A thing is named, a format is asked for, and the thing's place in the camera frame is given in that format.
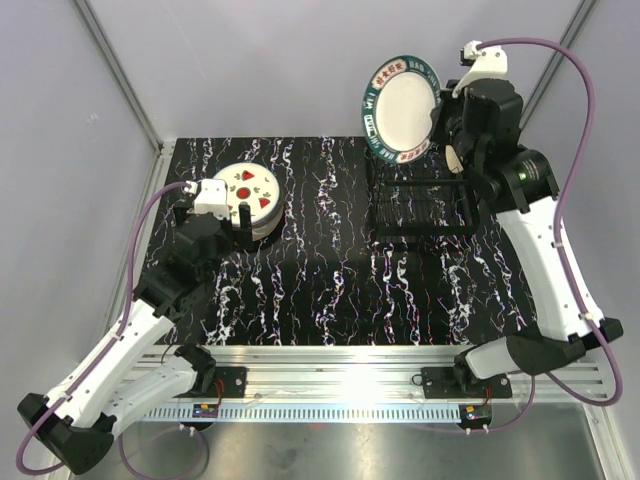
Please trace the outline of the stack of plates under white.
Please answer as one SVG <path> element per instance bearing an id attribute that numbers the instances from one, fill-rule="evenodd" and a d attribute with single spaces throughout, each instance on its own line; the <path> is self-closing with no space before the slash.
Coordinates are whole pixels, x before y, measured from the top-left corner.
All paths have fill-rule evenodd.
<path id="1" fill-rule="evenodd" d="M 252 221 L 252 239 L 259 241 L 271 235 L 275 230 L 284 214 L 284 201 L 279 199 L 275 204 L 275 210 L 264 219 Z"/>

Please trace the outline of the dark green rimmed plate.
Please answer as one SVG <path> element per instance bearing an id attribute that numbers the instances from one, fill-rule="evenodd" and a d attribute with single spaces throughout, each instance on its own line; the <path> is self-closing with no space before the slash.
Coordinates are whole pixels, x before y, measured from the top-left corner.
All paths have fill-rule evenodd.
<path id="1" fill-rule="evenodd" d="M 441 83 L 425 60 L 398 55 L 378 68 L 361 103 L 361 118 L 369 148 L 380 160 L 408 164 L 431 145 L 441 104 Z"/>

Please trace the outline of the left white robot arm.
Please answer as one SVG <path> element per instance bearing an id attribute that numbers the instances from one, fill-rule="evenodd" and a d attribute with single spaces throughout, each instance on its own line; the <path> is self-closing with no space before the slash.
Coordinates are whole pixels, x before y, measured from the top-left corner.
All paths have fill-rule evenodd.
<path id="1" fill-rule="evenodd" d="M 152 372 L 121 384 L 150 346 L 211 296 L 220 261 L 252 243 L 247 205 L 239 210 L 238 226 L 185 209 L 177 218 L 173 243 L 140 276 L 111 330 L 57 386 L 46 394 L 30 393 L 18 405 L 28 436 L 76 475 L 98 465 L 132 423 L 173 397 L 213 399 L 194 414 L 209 420 L 223 397 L 244 394 L 246 368 L 218 368 L 211 352 L 197 344 L 178 347 Z"/>

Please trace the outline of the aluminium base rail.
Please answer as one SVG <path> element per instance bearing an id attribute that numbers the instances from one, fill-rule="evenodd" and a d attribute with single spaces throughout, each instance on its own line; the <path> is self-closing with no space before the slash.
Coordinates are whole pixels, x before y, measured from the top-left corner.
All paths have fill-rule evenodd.
<path id="1" fill-rule="evenodd" d="M 166 347 L 147 349 L 123 377 L 126 385 L 160 365 Z M 219 366 L 248 369 L 245 400 L 319 403 L 407 403 L 424 399 L 411 378 L 423 367 L 448 366 L 464 346 L 211 346 Z M 611 374 L 602 361 L 583 359 L 554 373 L 573 390 L 593 399 L 611 393 Z M 536 379 L 535 400 L 569 402 L 546 375 Z"/>

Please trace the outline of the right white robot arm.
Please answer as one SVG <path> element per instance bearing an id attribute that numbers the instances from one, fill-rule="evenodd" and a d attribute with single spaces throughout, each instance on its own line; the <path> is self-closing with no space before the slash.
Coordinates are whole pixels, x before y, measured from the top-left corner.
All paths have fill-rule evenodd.
<path id="1" fill-rule="evenodd" d="M 432 138 L 461 161 L 462 175 L 507 235 L 530 289 L 536 319 L 522 330 L 457 355 L 453 385 L 475 397 L 508 372 L 550 374 L 622 337 L 620 320 L 591 297 L 562 223 L 547 158 L 519 142 L 523 99 L 507 80 L 450 80 L 433 113 Z"/>

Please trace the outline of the white watermelon pattern plate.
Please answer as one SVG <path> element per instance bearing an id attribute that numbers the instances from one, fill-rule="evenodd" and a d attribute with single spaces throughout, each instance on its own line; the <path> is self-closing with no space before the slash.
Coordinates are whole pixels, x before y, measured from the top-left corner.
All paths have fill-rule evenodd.
<path id="1" fill-rule="evenodd" d="M 251 224 L 255 227 L 281 214 L 280 184 L 268 168 L 257 163 L 234 163 L 218 171 L 214 179 L 226 184 L 227 205 L 234 227 L 240 226 L 241 204 L 249 206 Z"/>

